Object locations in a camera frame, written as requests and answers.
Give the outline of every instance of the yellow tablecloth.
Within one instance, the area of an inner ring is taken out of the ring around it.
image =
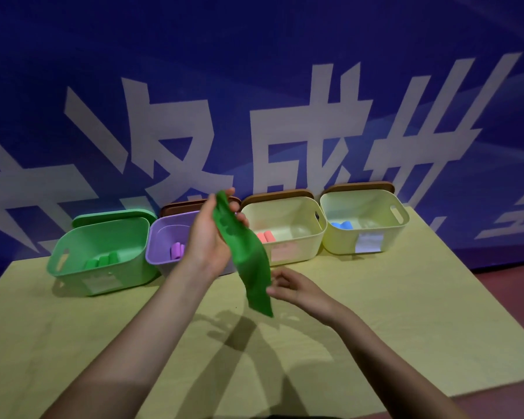
[[[410,214],[386,253],[322,251],[291,267],[356,311],[449,395],[524,380],[524,330]],[[70,298],[46,274],[46,261],[14,262],[0,279],[0,418],[39,416],[159,285]],[[283,302],[273,302],[275,319],[244,302],[237,274],[214,283],[141,419],[383,410],[333,331]]]

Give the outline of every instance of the purple storage basket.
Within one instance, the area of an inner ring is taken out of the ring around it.
[[[147,236],[146,261],[157,266],[159,271],[168,276],[179,260],[171,260],[171,246],[176,242],[188,245],[188,233],[198,212],[188,212],[165,216],[151,225]],[[221,275],[237,271],[230,260]]]

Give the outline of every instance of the blue wall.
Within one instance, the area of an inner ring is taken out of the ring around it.
[[[252,111],[313,105],[329,70],[329,104],[348,98],[342,75],[355,88],[358,79],[353,129],[361,132],[330,128],[314,151],[314,130],[292,116],[284,142],[264,143],[253,157]],[[430,78],[415,111],[403,113],[414,77]],[[137,98],[132,110],[124,82],[147,84],[161,113]],[[409,120],[402,144],[417,138],[443,88],[456,93],[424,135],[442,149],[417,141],[379,150],[397,114]],[[364,100],[372,100],[367,116]],[[134,123],[153,116],[133,128],[131,111]],[[0,264],[48,255],[78,214],[156,210],[218,182],[248,196],[256,154],[298,161],[293,184],[311,187],[307,163],[315,167],[309,153],[318,150],[333,166],[324,186],[379,175],[401,182],[398,197],[469,267],[524,261],[524,0],[0,0]],[[378,173],[372,158],[384,153]],[[150,189],[159,182],[167,199]]]

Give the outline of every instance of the brown lid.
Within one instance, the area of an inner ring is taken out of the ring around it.
[[[376,182],[354,182],[352,184],[336,184],[324,190],[322,195],[326,193],[337,193],[338,191],[357,191],[360,189],[383,189],[394,194],[394,185],[388,181]]]
[[[241,209],[248,204],[260,203],[262,201],[270,200],[281,200],[284,198],[292,197],[309,197],[314,199],[312,193],[307,189],[288,189],[285,191],[276,191],[275,193],[263,193],[263,194],[253,194],[245,198],[241,203]]]
[[[241,199],[238,197],[227,197],[229,201],[234,201],[241,205]],[[205,198],[201,200],[192,200],[192,201],[181,201],[178,203],[170,203],[161,208],[159,212],[159,217],[173,216],[174,214],[195,212],[202,208],[202,204],[206,201]]]

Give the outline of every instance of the green fabric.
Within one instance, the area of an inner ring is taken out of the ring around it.
[[[266,250],[256,234],[235,217],[229,208],[225,192],[218,192],[216,197],[217,205],[213,210],[213,220],[231,249],[233,263],[246,288],[249,307],[273,317],[270,296],[266,294],[266,287],[272,283]]]

